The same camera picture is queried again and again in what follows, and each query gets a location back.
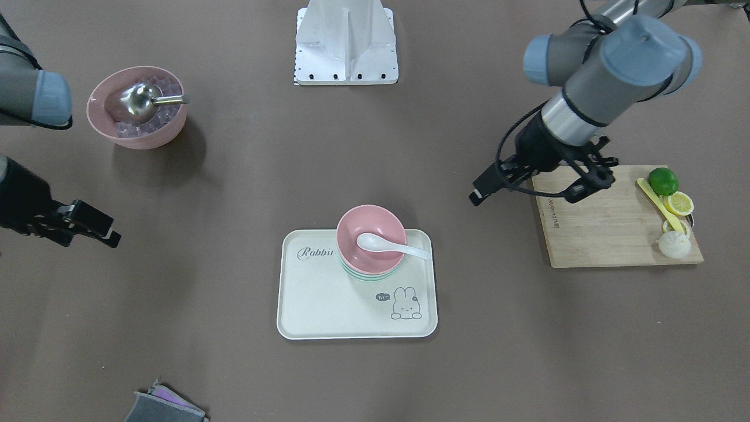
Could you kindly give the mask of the black gripper near board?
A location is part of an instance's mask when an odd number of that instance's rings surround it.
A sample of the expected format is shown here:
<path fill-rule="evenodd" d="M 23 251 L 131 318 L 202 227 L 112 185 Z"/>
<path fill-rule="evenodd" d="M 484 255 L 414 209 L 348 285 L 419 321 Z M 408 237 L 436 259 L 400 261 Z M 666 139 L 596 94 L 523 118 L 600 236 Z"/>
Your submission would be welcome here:
<path fill-rule="evenodd" d="M 582 146 L 571 146 L 553 136 L 542 122 L 541 113 L 536 113 L 515 137 L 515 154 L 501 160 L 499 154 L 509 134 L 523 120 L 517 121 L 503 136 L 496 151 L 495 163 L 480 174 L 473 182 L 474 190 L 469 194 L 472 205 L 479 206 L 490 195 L 500 190 L 525 190 L 520 184 L 538 173 L 557 170 L 563 161 L 579 175 L 565 191 L 568 203 L 578 203 L 600 190 L 609 189 L 615 182 L 611 168 L 619 165 L 614 157 L 603 157 L 600 150 L 608 144 L 606 136 L 592 142 L 585 137 Z"/>

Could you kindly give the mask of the robot arm near board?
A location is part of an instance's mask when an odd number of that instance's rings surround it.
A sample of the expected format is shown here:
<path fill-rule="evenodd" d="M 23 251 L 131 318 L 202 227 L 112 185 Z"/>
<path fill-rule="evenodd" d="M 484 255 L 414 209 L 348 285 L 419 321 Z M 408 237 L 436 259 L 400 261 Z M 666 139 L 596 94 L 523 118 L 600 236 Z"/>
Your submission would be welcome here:
<path fill-rule="evenodd" d="M 523 70 L 533 83 L 557 88 L 551 99 L 504 134 L 515 152 L 473 182 L 477 206 L 499 190 L 563 198 L 577 203 L 615 182 L 614 157 L 602 156 L 602 130 L 633 104 L 666 96 L 691 83 L 701 70 L 701 48 L 662 18 L 688 1 L 608 1 L 565 32 L 528 44 Z"/>

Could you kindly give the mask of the robot arm near pink bowl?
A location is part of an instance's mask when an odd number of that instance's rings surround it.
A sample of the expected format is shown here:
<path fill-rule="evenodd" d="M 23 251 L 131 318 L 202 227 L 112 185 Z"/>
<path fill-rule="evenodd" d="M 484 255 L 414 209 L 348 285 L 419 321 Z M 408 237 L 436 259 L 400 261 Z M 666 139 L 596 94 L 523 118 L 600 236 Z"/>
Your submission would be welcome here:
<path fill-rule="evenodd" d="M 40 66 L 34 53 L 1 19 L 1 115 L 3 126 L 71 128 L 72 103 L 67 81 Z M 110 248 L 120 245 L 113 219 L 94 206 L 53 199 L 48 182 L 17 161 L 1 158 L 1 223 L 25 237 L 47 238 L 67 247 L 76 235 Z"/>

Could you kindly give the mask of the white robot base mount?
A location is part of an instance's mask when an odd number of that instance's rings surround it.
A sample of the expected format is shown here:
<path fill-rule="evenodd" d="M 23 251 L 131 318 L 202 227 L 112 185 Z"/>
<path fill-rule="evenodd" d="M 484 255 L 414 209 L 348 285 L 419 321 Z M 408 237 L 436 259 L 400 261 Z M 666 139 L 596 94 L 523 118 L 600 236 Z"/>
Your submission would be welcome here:
<path fill-rule="evenodd" d="M 310 1 L 296 14 L 293 81 L 371 86 L 399 80 L 394 14 L 380 1 Z"/>

